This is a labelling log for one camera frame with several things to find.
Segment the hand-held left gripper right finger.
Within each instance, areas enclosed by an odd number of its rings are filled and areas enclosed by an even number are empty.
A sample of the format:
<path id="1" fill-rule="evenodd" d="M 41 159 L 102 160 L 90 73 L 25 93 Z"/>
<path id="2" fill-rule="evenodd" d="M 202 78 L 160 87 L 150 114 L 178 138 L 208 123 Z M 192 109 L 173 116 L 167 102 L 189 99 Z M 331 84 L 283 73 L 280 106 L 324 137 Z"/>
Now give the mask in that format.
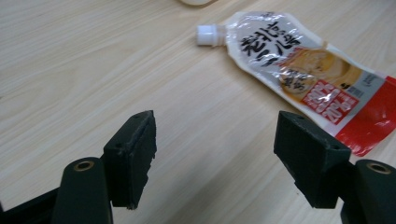
<path id="1" fill-rule="evenodd" d="M 343 224 L 396 224 L 396 168 L 349 161 L 351 149 L 300 115 L 278 113 L 274 153 L 317 209 L 343 201 Z"/>

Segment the cream round dish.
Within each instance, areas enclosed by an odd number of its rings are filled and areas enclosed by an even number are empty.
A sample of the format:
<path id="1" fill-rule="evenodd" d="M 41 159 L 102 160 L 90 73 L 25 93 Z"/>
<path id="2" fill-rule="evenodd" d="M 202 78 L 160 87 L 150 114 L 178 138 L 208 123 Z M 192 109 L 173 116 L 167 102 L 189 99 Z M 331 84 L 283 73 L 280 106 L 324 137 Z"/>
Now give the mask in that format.
<path id="1" fill-rule="evenodd" d="M 181 3 L 187 5 L 187 6 L 192 6 L 192 7 L 202 7 L 206 6 L 209 4 L 212 4 L 213 2 L 217 0 L 178 0 Z"/>

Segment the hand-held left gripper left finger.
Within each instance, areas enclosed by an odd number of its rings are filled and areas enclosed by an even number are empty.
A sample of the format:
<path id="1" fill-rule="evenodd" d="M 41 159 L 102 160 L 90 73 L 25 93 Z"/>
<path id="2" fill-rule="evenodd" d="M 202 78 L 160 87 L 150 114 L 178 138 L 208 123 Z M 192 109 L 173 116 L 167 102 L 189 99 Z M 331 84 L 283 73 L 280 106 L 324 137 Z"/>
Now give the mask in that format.
<path id="1" fill-rule="evenodd" d="M 154 113 L 131 116 L 101 157 L 82 158 L 64 168 L 51 224 L 113 224 L 114 207 L 135 210 L 156 151 Z"/>

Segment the white and red sauce pouch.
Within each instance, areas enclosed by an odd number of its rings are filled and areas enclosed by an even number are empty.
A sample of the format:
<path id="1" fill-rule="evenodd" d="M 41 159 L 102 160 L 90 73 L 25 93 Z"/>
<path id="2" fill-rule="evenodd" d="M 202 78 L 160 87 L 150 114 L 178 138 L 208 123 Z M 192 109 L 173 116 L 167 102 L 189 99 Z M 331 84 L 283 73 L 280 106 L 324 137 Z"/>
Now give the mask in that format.
<path id="1" fill-rule="evenodd" d="M 396 78 L 354 62 L 288 13 L 237 12 L 198 26 L 196 42 L 225 47 L 239 68 L 357 156 L 396 130 Z"/>

